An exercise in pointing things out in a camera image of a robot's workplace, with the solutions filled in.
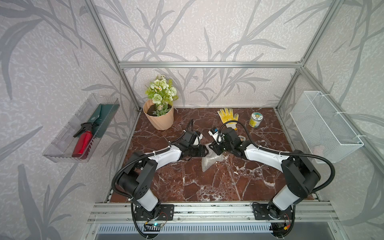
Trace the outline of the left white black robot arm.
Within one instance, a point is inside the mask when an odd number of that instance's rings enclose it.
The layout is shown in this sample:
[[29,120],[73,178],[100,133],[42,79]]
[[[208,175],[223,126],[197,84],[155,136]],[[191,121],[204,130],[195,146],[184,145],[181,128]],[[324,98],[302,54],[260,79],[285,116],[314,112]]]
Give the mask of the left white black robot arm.
[[202,133],[185,129],[179,138],[169,142],[164,149],[133,153],[128,163],[114,175],[112,190],[130,199],[137,207],[149,213],[156,212],[160,202],[150,189],[156,171],[185,157],[205,157],[209,151],[201,144],[202,138]]

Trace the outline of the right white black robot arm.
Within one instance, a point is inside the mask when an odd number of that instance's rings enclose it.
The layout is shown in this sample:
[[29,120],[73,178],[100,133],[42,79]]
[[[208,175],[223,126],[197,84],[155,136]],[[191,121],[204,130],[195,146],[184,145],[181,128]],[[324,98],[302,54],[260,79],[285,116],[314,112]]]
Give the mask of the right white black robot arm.
[[209,130],[209,148],[228,158],[228,172],[241,200],[250,200],[256,187],[271,197],[264,207],[272,219],[327,187],[335,178],[334,165],[324,157],[300,150],[281,152],[262,147],[251,140],[249,131],[242,137],[232,128]]

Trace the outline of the clear bubble wrap sheet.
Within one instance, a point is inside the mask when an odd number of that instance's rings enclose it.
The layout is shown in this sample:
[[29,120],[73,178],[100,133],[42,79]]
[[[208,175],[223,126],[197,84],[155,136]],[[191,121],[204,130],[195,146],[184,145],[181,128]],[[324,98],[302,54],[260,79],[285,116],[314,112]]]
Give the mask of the clear bubble wrap sheet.
[[208,150],[208,154],[202,157],[202,171],[206,172],[210,167],[216,163],[226,161],[229,158],[228,154],[221,154],[218,156],[212,149],[209,148],[209,144],[205,145]]

